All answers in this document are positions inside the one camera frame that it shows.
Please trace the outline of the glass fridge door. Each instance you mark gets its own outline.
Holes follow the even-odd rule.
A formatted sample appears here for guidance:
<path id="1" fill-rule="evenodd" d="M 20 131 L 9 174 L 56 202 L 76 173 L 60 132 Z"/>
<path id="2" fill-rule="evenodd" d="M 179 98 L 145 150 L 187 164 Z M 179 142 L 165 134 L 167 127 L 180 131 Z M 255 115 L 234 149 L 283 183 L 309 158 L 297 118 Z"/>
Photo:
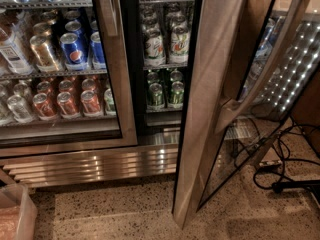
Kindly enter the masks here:
<path id="1" fill-rule="evenodd" d="M 48 129 L 54 132 L 82 133 L 90 130 L 116 129 L 135 132 L 133 106 L 123 34 L 120 0 L 0 0 L 1 24 L 15 32 L 31 55 L 33 72 L 29 75 L 14 74 L 5 58 L 1 57 L 1 135 L 6 128 L 27 127 L 29 130 Z M 60 46 L 65 33 L 75 33 L 88 48 L 88 68 L 82 71 L 68 70 L 66 58 Z M 98 32 L 102 43 L 105 69 L 98 69 L 93 62 L 90 37 Z M 30 47 L 34 35 L 44 35 L 60 59 L 62 70 L 41 72 Z M 102 115 L 86 116 L 81 103 L 81 93 L 94 91 L 102 107 Z M 71 93 L 79 107 L 80 116 L 64 118 L 57 104 L 61 92 Z M 57 108 L 53 120 L 41 120 L 33 106 L 33 97 L 45 93 Z M 20 123 L 8 108 L 7 99 L 19 95 L 32 108 L 35 119 Z"/>
<path id="2" fill-rule="evenodd" d="M 185 227 L 317 87 L 319 0 L 195 0 L 173 218 Z"/>

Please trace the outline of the red soda can left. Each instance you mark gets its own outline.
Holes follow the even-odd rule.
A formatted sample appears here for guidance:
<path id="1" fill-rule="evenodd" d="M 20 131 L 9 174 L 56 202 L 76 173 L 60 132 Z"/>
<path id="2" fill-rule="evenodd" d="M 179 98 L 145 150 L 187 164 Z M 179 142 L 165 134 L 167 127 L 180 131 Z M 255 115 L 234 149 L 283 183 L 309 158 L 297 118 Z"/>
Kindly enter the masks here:
<path id="1" fill-rule="evenodd" d="M 56 106 L 45 93 L 39 93 L 33 97 L 33 106 L 41 120 L 49 121 L 56 119 L 58 116 Z"/>

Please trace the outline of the white green can far left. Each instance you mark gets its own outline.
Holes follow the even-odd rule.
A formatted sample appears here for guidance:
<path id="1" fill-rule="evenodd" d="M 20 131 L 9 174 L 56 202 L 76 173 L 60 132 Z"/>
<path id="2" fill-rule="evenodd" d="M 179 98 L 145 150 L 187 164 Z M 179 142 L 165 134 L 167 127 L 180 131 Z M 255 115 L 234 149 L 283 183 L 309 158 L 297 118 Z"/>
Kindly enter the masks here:
<path id="1" fill-rule="evenodd" d="M 163 37 L 159 29 L 152 28 L 146 31 L 144 52 L 147 66 L 159 66 L 165 63 Z"/>

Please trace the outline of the clear plastic storage bin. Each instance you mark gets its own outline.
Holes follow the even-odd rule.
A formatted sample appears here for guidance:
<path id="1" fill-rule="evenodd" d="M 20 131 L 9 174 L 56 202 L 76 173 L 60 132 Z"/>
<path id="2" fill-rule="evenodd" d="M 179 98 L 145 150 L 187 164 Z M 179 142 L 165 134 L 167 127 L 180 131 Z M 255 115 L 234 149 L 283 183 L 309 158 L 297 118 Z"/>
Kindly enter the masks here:
<path id="1" fill-rule="evenodd" d="M 0 189 L 0 240 L 33 240 L 36 217 L 37 208 L 25 185 Z"/>

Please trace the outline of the red soda can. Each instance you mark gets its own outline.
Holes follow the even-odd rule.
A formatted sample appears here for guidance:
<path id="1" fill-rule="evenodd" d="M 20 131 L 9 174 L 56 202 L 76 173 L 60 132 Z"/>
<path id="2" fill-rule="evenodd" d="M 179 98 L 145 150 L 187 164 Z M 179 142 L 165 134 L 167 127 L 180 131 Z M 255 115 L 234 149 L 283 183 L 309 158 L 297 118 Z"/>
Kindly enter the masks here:
<path id="1" fill-rule="evenodd" d="M 92 90 L 86 90 L 81 93 L 81 103 L 86 116 L 102 115 L 102 107 L 97 94 Z"/>
<path id="2" fill-rule="evenodd" d="M 69 92 L 61 92 L 57 96 L 57 104 L 64 118 L 77 118 L 80 116 L 79 107 L 74 96 Z"/>
<path id="3" fill-rule="evenodd" d="M 58 116 L 56 106 L 45 93 L 39 93 L 33 97 L 33 106 L 41 120 L 49 121 L 56 119 Z"/>

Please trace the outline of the green soda can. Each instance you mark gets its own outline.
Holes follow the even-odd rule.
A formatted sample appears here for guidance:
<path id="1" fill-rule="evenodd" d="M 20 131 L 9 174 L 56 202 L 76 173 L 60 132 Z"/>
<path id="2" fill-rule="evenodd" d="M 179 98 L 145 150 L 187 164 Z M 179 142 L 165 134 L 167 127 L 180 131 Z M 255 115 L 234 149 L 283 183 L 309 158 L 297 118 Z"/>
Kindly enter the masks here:
<path id="1" fill-rule="evenodd" d="M 184 101 L 184 84 L 180 81 L 175 81 L 171 84 L 169 92 L 169 107 L 179 108 Z"/>

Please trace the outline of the stainless fridge bottom grille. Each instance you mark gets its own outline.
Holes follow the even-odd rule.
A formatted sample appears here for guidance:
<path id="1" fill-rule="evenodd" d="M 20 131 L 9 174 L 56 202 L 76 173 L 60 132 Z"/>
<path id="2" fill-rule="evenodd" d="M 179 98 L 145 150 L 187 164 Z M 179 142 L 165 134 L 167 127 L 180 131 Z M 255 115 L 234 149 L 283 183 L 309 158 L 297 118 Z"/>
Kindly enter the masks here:
<path id="1" fill-rule="evenodd" d="M 1 135 L 1 182 L 47 188 L 173 174 L 176 192 L 193 191 L 199 171 L 210 176 L 221 146 L 230 145 L 232 172 L 274 142 L 274 133 L 241 131 L 182 134 L 156 131 L 138 136 L 116 129 L 82 133 L 27 127 Z"/>

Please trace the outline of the blue Pepsi can edge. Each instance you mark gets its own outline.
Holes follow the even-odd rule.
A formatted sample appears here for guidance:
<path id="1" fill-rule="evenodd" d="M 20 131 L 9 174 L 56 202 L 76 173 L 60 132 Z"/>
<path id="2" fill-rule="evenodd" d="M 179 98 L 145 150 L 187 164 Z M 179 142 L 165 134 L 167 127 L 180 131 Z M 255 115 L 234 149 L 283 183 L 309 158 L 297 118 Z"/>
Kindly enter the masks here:
<path id="1" fill-rule="evenodd" d="M 93 62 L 98 69 L 105 69 L 106 63 L 104 58 L 104 52 L 100 35 L 98 32 L 94 32 L 90 37 L 90 45 L 93 52 Z"/>

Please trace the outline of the blue Pepsi can front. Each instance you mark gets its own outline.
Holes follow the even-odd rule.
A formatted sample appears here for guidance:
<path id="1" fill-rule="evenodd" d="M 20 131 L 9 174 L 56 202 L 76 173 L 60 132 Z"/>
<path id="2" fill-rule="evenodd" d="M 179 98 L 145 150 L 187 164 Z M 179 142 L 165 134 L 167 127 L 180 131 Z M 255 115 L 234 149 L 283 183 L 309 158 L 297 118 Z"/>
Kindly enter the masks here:
<path id="1" fill-rule="evenodd" d="M 65 33 L 60 38 L 60 46 L 66 58 L 68 70 L 82 71 L 88 68 L 88 48 L 75 33 Z"/>

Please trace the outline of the red soda can right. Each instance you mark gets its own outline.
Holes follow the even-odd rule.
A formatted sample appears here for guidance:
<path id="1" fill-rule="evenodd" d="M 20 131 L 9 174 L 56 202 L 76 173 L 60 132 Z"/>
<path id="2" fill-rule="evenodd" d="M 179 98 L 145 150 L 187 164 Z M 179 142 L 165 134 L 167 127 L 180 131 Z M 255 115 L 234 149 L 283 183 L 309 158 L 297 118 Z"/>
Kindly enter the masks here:
<path id="1" fill-rule="evenodd" d="M 81 103 L 86 116 L 102 115 L 102 107 L 97 94 L 92 90 L 86 90 L 81 93 Z"/>

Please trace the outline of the clear labelled bottle left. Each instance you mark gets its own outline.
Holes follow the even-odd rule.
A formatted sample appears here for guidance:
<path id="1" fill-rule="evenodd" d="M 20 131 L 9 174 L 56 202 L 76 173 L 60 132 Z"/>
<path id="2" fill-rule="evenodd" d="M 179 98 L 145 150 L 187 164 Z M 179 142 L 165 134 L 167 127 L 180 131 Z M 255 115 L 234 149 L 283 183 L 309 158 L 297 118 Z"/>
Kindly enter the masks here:
<path id="1" fill-rule="evenodd" d="M 33 72 L 31 55 L 14 31 L 0 25 L 0 54 L 14 74 L 29 75 Z"/>

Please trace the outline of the red soda can middle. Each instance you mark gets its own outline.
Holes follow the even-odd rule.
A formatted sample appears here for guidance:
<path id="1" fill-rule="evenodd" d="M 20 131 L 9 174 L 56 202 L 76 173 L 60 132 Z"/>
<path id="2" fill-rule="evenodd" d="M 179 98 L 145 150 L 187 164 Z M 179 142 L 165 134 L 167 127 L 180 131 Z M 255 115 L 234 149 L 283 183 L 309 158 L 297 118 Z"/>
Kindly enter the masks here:
<path id="1" fill-rule="evenodd" d="M 77 118 L 80 116 L 79 107 L 74 96 L 69 92 L 61 92 L 57 96 L 57 104 L 64 118 Z"/>

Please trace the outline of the silver can lower left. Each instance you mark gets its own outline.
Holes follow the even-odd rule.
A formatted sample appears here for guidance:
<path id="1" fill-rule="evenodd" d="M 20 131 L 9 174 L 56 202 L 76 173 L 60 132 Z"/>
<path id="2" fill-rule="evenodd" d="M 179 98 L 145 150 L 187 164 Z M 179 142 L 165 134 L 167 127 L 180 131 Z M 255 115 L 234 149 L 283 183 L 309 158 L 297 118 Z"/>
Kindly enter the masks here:
<path id="1" fill-rule="evenodd" d="M 35 119 L 32 108 L 24 97 L 12 95 L 7 99 L 7 105 L 18 122 L 29 123 Z"/>

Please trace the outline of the gold soda can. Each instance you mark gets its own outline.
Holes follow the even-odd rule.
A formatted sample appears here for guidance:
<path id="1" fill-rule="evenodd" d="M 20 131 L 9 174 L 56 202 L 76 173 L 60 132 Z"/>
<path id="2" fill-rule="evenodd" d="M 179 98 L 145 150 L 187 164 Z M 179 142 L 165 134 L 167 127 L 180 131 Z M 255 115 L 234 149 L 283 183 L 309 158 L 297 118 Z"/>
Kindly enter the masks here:
<path id="1" fill-rule="evenodd" d="M 41 72 L 57 72 L 62 70 L 60 59 L 48 37 L 44 35 L 32 36 L 30 47 L 36 57 L 36 66 Z"/>

